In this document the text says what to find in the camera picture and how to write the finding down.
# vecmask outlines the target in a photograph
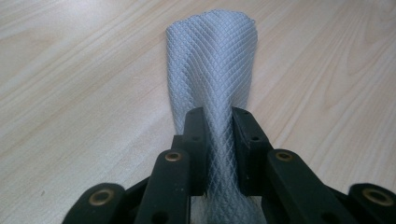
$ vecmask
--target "light blue cloth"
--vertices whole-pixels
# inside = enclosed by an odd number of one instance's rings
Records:
[[[192,201],[194,223],[265,223],[260,205],[240,193],[233,150],[232,106],[248,101],[257,45],[254,21],[212,10],[168,27],[168,88],[177,134],[186,113],[202,106],[210,131],[209,182]]]

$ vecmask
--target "table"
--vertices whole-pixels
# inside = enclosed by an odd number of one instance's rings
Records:
[[[394,1],[2,1],[0,223],[60,223],[147,177],[175,128],[165,29],[213,8],[259,34],[247,110],[327,185],[396,191]]]

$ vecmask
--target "gray cloth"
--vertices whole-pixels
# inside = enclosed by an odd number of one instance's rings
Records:
[[[233,153],[232,106],[248,101],[257,44],[254,21],[212,10],[168,27],[168,88],[177,134],[186,113],[202,106],[210,132],[209,182],[192,201],[194,223],[265,223],[254,200],[240,193]]]

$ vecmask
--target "folded cloth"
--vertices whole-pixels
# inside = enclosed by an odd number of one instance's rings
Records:
[[[248,101],[257,44],[254,21],[212,10],[177,21],[167,34],[168,88],[177,134],[186,113],[202,106],[210,134],[207,193],[192,200],[194,223],[265,223],[259,204],[240,193],[232,106]]]

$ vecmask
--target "wooden table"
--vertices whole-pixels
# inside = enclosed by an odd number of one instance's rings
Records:
[[[327,185],[396,191],[395,1],[2,1],[0,223],[60,223],[101,182],[148,176],[175,132],[165,29],[243,11],[247,109]]]

